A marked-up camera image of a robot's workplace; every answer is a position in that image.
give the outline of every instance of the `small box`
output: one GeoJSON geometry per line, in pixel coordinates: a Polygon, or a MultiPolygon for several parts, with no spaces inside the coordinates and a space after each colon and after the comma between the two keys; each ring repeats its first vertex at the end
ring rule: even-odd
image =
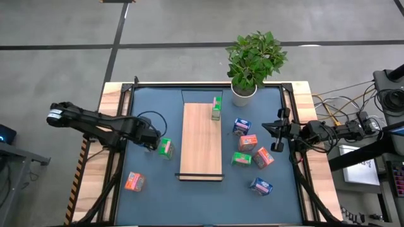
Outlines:
{"type": "Polygon", "coordinates": [[[249,166],[251,164],[251,155],[235,152],[232,158],[232,165],[249,166]]]}
{"type": "Polygon", "coordinates": [[[220,111],[222,111],[222,97],[216,96],[212,105],[212,120],[220,120],[220,111]]]}
{"type": "Polygon", "coordinates": [[[259,195],[269,195],[272,191],[272,185],[263,179],[257,177],[255,178],[250,187],[251,190],[256,191],[259,195]]]}
{"type": "Polygon", "coordinates": [[[158,154],[163,156],[167,160],[171,160],[173,153],[174,153],[174,145],[172,144],[171,139],[163,138],[162,147],[160,148],[158,154]]]}
{"type": "Polygon", "coordinates": [[[252,158],[260,169],[267,167],[274,161],[270,153],[264,147],[260,148],[252,158]]]}
{"type": "Polygon", "coordinates": [[[239,151],[250,151],[257,146],[258,140],[255,135],[241,136],[239,140],[239,151]]]}
{"type": "Polygon", "coordinates": [[[140,173],[130,172],[128,179],[125,183],[125,189],[133,190],[135,192],[140,192],[141,188],[145,184],[146,177],[140,173]]]}
{"type": "Polygon", "coordinates": [[[238,118],[234,122],[233,133],[237,136],[245,136],[247,135],[250,127],[251,122],[238,118]]]}

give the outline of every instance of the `blue snack box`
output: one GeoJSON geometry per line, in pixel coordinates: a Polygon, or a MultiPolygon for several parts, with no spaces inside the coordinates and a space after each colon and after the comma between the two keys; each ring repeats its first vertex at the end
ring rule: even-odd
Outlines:
{"type": "Polygon", "coordinates": [[[238,136],[246,136],[250,127],[251,122],[238,118],[234,122],[233,134],[238,136]]]}
{"type": "Polygon", "coordinates": [[[258,192],[259,195],[264,196],[264,195],[269,195],[271,193],[273,187],[270,183],[257,177],[252,181],[249,188],[251,190],[258,192]]]}

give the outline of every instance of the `concrete floor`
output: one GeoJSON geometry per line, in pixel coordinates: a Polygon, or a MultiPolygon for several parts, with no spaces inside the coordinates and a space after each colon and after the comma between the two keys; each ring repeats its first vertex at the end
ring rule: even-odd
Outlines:
{"type": "MultiPolygon", "coordinates": [[[[0,46],[112,44],[121,10],[96,0],[2,0],[0,46]]],[[[121,43],[229,42],[256,30],[271,30],[281,41],[399,40],[404,17],[393,0],[139,0],[129,5],[121,43]]],[[[268,79],[305,80],[313,93],[369,81],[373,71],[404,63],[404,45],[284,49],[289,61],[268,79]]],[[[18,131],[19,148],[52,157],[46,168],[32,166],[40,178],[23,190],[13,226],[62,223],[81,134],[50,127],[45,118],[52,102],[95,110],[109,56],[110,50],[0,51],[0,123],[18,131]]],[[[222,48],[119,50],[111,81],[226,81],[227,62],[222,48]]],[[[325,97],[353,98],[367,86],[325,97]]],[[[371,104],[366,110],[382,116],[371,104]]],[[[338,198],[352,213],[380,213],[374,194],[339,190],[338,198]]]]}

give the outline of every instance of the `yellow black warning tape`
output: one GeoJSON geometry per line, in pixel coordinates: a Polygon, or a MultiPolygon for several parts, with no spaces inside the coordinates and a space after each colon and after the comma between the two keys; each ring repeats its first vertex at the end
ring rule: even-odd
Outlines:
{"type": "Polygon", "coordinates": [[[73,213],[76,207],[78,192],[80,189],[81,179],[83,178],[83,172],[85,168],[85,160],[87,159],[89,148],[90,148],[90,142],[87,139],[83,139],[83,143],[81,144],[80,157],[78,158],[78,164],[76,167],[76,173],[74,175],[73,184],[71,186],[68,210],[66,211],[66,217],[64,218],[64,225],[71,224],[73,219],[73,213]]]}

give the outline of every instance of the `green box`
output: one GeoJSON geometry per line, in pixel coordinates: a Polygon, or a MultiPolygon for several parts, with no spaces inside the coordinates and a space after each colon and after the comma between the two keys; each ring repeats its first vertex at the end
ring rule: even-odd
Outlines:
{"type": "Polygon", "coordinates": [[[158,154],[163,156],[167,160],[171,160],[172,154],[174,153],[174,145],[172,144],[171,139],[163,138],[162,146],[158,151],[158,154]]]}
{"type": "Polygon", "coordinates": [[[212,120],[220,120],[221,110],[222,110],[222,97],[216,96],[213,99],[212,120]]]}
{"type": "Polygon", "coordinates": [[[251,165],[251,155],[235,152],[232,158],[232,165],[249,166],[251,165]]]}

